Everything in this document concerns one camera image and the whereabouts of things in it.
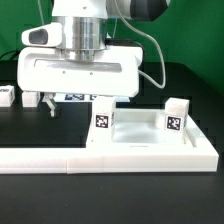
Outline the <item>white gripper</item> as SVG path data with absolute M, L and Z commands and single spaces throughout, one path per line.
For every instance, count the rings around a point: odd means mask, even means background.
M 43 101 L 56 118 L 55 93 L 134 97 L 142 57 L 140 47 L 108 46 L 93 61 L 73 61 L 56 48 L 27 47 L 19 55 L 17 82 L 23 91 L 44 92 Z

